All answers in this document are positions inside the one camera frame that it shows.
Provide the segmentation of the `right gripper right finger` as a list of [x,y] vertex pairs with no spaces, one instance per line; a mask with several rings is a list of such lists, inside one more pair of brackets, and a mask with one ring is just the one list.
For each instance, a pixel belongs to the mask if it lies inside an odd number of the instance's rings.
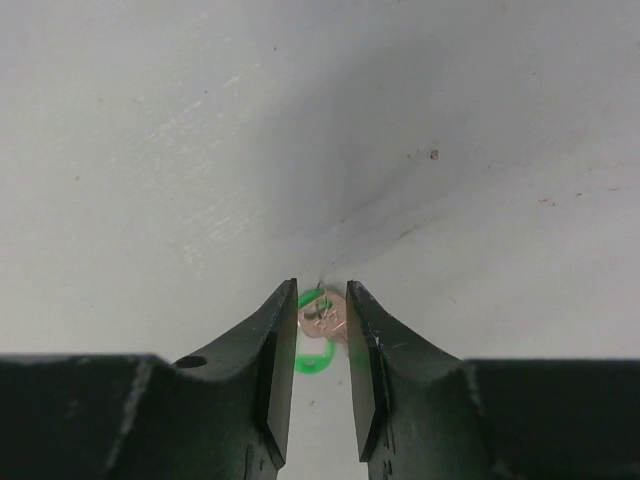
[[358,456],[372,479],[635,479],[635,360],[458,359],[346,287]]

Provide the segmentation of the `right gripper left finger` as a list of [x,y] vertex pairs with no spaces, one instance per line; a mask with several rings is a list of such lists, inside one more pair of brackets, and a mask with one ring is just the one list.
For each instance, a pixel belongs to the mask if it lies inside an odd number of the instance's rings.
[[5,479],[273,479],[284,466],[297,283],[174,363],[148,354],[1,359]]

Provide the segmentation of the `key with green tag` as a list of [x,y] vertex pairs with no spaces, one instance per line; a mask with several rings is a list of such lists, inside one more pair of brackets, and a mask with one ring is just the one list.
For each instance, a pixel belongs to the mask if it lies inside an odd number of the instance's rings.
[[297,302],[295,371],[314,375],[326,370],[336,350],[348,350],[346,300],[333,287],[318,283]]

